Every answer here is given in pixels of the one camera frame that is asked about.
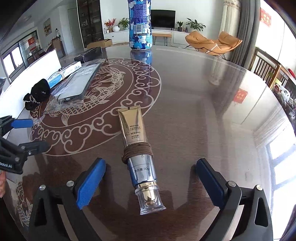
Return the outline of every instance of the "plant pot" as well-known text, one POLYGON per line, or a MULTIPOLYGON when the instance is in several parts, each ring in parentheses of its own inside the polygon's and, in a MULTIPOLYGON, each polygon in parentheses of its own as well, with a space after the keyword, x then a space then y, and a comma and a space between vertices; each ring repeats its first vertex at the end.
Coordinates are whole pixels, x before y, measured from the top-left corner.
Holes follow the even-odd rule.
POLYGON ((118 32, 120 30, 120 27, 118 25, 113 27, 113 32, 118 32))

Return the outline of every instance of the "transparent tube cap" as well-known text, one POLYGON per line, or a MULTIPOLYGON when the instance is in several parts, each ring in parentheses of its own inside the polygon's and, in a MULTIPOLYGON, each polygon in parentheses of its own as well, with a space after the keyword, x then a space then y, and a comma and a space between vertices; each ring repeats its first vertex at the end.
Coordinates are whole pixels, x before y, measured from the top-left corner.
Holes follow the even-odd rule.
POLYGON ((138 185, 135 193, 139 199, 141 208, 140 215, 155 213, 166 209, 160 199, 159 187, 156 182, 147 182, 138 185))

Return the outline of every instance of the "black box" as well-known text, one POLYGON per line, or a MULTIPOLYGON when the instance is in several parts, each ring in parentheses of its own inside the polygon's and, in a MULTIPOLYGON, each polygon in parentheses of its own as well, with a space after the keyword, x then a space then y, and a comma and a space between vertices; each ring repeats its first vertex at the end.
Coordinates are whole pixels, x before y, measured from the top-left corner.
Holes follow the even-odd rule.
POLYGON ((82 54, 76 56, 74 61, 80 61, 82 64, 88 61, 92 61, 97 58, 102 58, 102 47, 91 48, 84 51, 82 54))

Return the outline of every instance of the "glossy table surface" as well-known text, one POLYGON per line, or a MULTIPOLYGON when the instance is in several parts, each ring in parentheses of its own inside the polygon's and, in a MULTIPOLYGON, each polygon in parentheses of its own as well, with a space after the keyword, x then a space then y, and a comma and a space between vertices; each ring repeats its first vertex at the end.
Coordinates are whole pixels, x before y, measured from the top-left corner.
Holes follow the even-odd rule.
POLYGON ((4 199, 24 236, 38 187, 65 185, 102 157, 106 174, 83 209, 102 240, 199 240, 219 211, 193 172, 205 157, 226 180, 264 188, 274 238, 280 238, 296 203, 295 135, 266 84, 228 61, 180 48, 153 46, 143 53, 116 46, 104 55, 81 105, 46 115, 46 103, 23 110, 19 118, 33 118, 34 127, 8 136, 15 144, 45 139, 51 146, 28 158, 23 175, 7 175, 4 199), (144 216, 121 162, 116 113, 135 104, 142 107, 167 208, 144 216))

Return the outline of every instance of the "silver screw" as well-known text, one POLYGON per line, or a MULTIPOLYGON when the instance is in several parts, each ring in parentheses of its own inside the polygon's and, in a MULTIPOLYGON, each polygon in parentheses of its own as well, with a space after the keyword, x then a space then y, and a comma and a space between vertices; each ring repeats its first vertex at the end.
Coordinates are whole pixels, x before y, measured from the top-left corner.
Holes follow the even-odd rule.
POLYGON ((72 187, 74 185, 74 181, 70 180, 67 182, 68 187, 72 187))
POLYGON ((257 188, 259 191, 262 191, 262 190, 263 190, 263 187, 261 187, 260 185, 256 185, 256 188, 257 188))
POLYGON ((42 184, 42 185, 39 187, 39 190, 40 190, 40 191, 43 191, 45 188, 46 188, 46 186, 45 186, 44 184, 42 184))
POLYGON ((231 187, 235 187, 236 183, 234 181, 228 181, 228 185, 231 187))

